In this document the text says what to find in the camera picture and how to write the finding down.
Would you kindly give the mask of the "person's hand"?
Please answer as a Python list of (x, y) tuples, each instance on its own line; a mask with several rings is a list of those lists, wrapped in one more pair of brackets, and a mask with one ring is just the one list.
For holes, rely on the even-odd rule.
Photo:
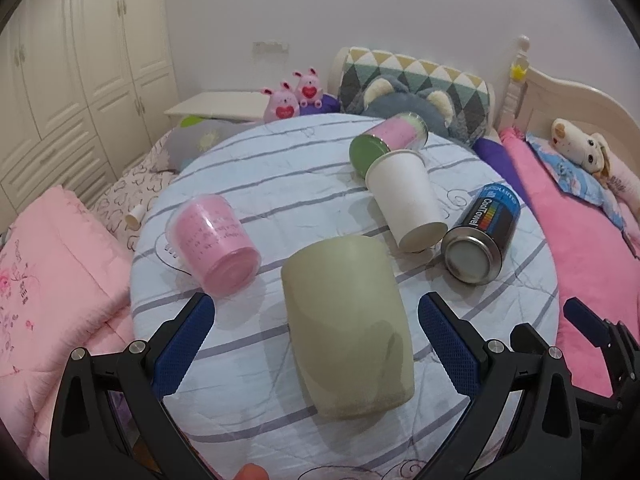
[(269, 474), (264, 468), (256, 464), (245, 464), (233, 480), (269, 480)]

